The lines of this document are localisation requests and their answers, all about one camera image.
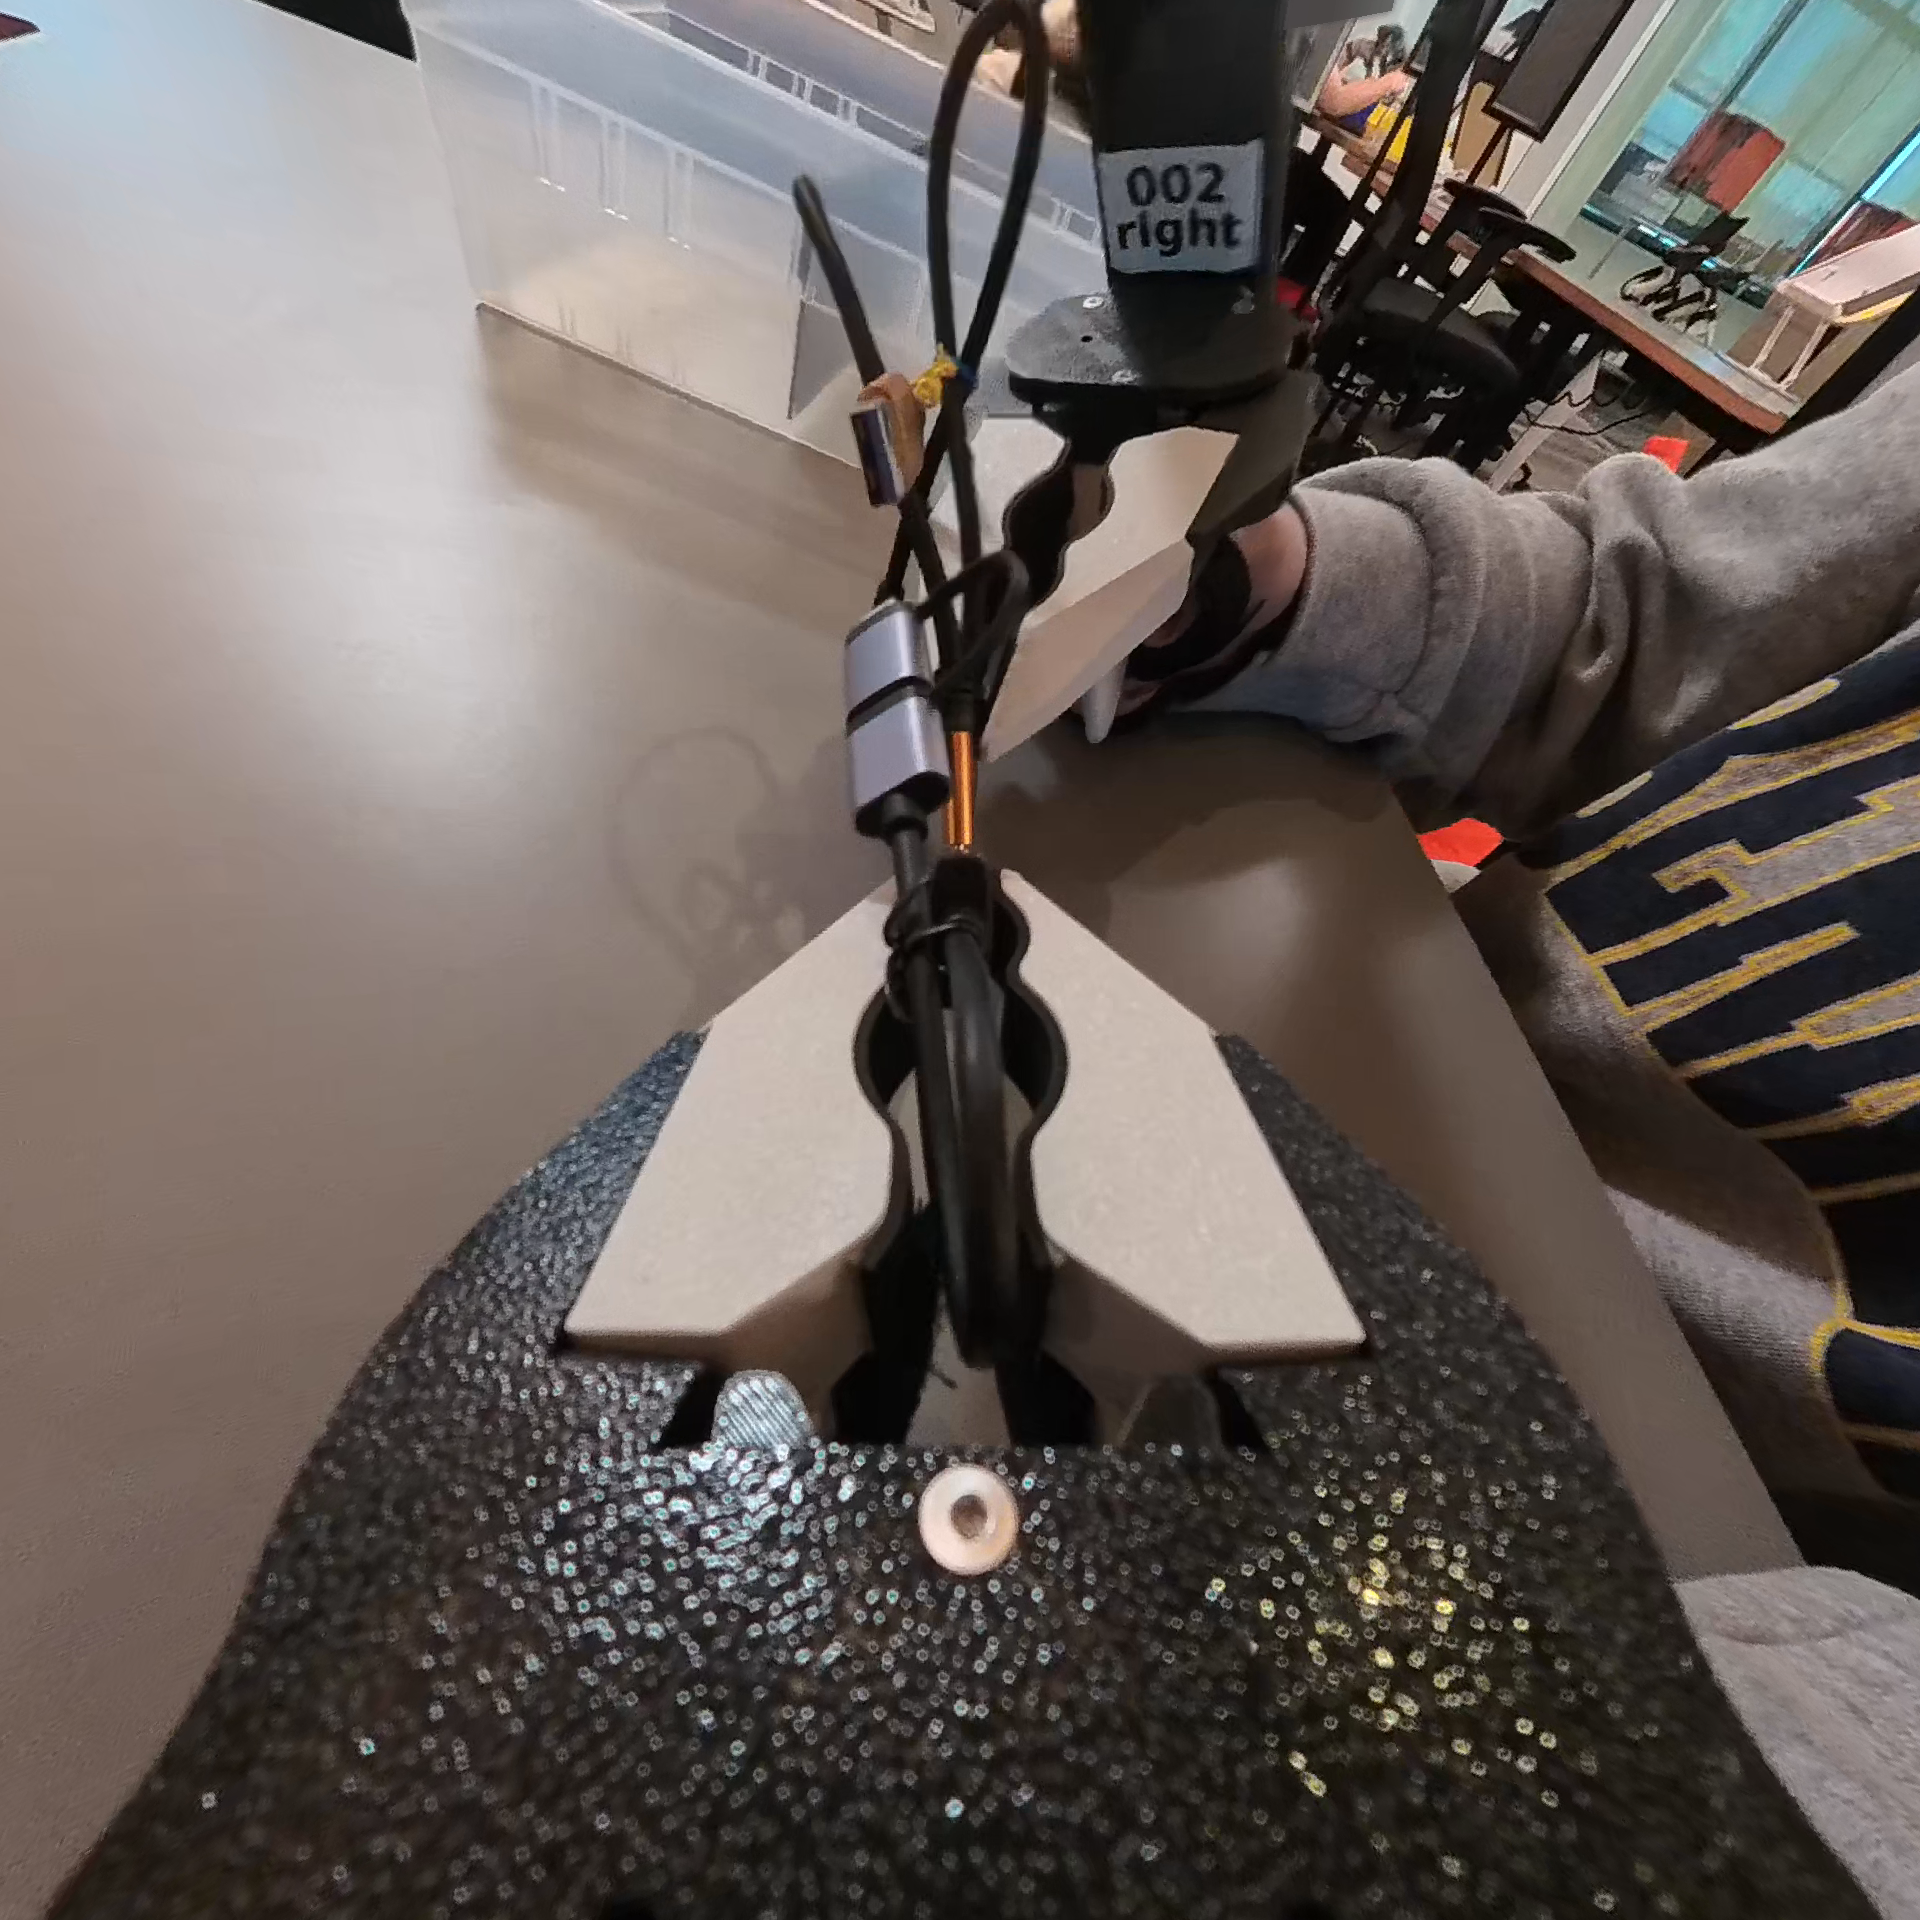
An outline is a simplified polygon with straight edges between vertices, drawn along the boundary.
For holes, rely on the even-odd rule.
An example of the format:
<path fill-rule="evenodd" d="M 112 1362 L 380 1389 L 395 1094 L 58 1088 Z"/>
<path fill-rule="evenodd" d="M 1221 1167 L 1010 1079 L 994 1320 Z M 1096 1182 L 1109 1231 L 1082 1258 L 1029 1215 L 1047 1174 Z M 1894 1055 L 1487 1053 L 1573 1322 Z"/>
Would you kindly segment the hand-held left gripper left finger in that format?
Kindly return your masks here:
<path fill-rule="evenodd" d="M 890 904 L 858 902 L 698 1035 L 567 1313 L 572 1347 L 776 1375 L 838 1439 L 910 1434 L 914 1159 L 858 1064 Z"/>

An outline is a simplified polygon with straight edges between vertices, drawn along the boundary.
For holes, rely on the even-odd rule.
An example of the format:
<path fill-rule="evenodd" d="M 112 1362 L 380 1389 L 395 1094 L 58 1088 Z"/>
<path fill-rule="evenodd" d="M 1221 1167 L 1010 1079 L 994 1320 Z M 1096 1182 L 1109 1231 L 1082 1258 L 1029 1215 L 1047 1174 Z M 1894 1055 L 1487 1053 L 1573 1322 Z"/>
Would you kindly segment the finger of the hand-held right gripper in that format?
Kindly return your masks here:
<path fill-rule="evenodd" d="M 1059 591 L 1029 616 L 998 685 L 981 755 L 1008 755 L 1123 667 L 1187 600 L 1194 550 L 1172 537 L 1135 557 L 1072 543 Z"/>
<path fill-rule="evenodd" d="M 1104 464 L 1060 451 L 1002 517 L 1031 603 L 1179 603 L 1194 567 L 1189 529 L 1231 446 L 1214 427 L 1171 427 L 1120 445 Z"/>

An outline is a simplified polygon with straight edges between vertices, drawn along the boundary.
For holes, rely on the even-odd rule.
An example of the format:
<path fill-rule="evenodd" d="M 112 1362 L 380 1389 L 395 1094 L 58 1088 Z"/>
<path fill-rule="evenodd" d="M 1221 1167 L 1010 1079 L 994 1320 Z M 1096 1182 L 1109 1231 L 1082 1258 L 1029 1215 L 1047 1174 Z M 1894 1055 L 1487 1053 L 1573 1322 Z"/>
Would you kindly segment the person's right hand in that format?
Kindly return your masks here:
<path fill-rule="evenodd" d="M 1311 530 L 1296 501 L 1226 535 L 1176 610 L 1126 656 L 1116 729 L 1196 710 L 1279 647 L 1310 562 Z"/>

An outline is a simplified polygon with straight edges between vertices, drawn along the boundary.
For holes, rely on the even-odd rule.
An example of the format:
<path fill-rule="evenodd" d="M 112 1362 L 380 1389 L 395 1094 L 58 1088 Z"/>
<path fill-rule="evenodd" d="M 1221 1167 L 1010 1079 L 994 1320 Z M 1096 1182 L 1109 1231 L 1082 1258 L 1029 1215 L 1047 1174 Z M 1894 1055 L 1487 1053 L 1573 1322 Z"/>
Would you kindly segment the clear plastic bin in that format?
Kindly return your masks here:
<path fill-rule="evenodd" d="M 926 153 L 972 11 L 403 6 L 478 302 L 853 464 L 858 374 L 791 186 L 820 189 L 885 367 L 920 374 Z"/>

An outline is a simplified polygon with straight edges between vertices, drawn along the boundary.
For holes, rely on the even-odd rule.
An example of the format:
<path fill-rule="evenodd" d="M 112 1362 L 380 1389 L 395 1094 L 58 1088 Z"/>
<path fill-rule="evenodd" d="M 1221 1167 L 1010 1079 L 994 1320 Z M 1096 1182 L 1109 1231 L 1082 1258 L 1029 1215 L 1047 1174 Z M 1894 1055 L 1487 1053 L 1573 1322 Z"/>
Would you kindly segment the person's right forearm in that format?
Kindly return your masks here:
<path fill-rule="evenodd" d="M 1380 461 L 1290 507 L 1292 613 L 1196 710 L 1298 726 L 1421 816 L 1523 839 L 1916 637 L 1917 374 L 1694 475 L 1632 454 L 1496 495 Z"/>

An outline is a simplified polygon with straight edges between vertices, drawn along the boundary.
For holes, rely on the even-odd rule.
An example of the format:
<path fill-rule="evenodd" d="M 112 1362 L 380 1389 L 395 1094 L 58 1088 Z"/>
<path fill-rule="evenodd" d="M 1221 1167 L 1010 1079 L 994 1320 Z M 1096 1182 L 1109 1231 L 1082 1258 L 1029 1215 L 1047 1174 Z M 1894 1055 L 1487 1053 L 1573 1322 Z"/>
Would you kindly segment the black office chair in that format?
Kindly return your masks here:
<path fill-rule="evenodd" d="M 1512 257 L 1562 269 L 1575 248 L 1493 189 L 1440 184 L 1444 206 L 1390 245 L 1370 240 L 1316 339 L 1328 398 L 1308 471 L 1372 458 L 1372 425 L 1429 425 L 1423 461 L 1478 469 L 1525 402 L 1525 379 L 1472 299 Z"/>

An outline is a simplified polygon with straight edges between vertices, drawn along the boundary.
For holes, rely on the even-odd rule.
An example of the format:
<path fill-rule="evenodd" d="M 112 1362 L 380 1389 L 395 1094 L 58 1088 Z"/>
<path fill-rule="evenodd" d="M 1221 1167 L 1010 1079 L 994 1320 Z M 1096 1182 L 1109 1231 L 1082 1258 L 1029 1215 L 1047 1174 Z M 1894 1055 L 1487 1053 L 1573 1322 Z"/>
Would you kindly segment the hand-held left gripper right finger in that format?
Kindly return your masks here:
<path fill-rule="evenodd" d="M 1031 1169 L 1056 1263 L 1044 1351 L 1102 1443 L 1143 1397 L 1219 1368 L 1348 1360 L 1365 1333 L 1216 1033 L 1008 871 L 1021 983 L 1064 1042 Z"/>

